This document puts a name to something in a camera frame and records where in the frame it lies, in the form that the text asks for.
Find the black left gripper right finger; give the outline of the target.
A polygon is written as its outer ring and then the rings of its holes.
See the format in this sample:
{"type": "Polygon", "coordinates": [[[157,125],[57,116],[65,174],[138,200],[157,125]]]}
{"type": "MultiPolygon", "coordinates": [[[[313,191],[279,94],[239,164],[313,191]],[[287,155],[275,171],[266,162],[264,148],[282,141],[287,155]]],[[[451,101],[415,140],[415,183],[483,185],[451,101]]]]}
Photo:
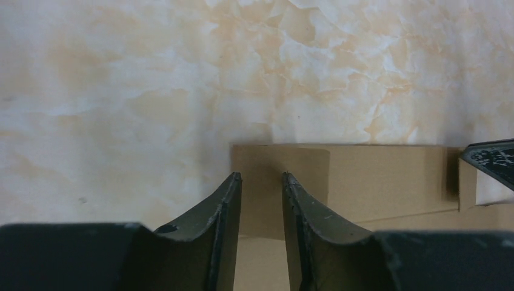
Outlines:
{"type": "Polygon", "coordinates": [[[369,231],[282,175],[292,290],[512,290],[513,233],[369,231]]]}

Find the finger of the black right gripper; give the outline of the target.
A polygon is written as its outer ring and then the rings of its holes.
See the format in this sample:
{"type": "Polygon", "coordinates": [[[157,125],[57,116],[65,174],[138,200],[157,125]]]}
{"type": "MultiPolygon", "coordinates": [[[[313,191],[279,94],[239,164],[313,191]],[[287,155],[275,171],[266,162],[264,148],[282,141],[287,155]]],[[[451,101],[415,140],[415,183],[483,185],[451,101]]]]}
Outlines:
{"type": "Polygon", "coordinates": [[[461,159],[513,190],[513,139],[470,144],[461,159]]]}

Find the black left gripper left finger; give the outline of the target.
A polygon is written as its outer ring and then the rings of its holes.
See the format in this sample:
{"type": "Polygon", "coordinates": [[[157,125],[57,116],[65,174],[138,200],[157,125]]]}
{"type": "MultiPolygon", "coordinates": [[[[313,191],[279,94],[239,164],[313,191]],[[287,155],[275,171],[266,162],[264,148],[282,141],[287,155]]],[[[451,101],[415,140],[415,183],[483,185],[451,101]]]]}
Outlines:
{"type": "Polygon", "coordinates": [[[232,290],[242,178],[150,230],[139,222],[1,227],[2,290],[232,290]]]}

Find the brown cardboard box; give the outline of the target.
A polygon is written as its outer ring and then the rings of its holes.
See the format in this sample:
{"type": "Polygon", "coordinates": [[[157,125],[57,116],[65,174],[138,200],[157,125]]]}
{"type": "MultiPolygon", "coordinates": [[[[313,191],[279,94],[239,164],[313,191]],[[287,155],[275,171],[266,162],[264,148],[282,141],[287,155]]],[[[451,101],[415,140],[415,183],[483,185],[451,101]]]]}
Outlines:
{"type": "Polygon", "coordinates": [[[234,145],[235,290],[288,290],[282,174],[368,230],[513,230],[513,192],[440,145],[234,145]]]}

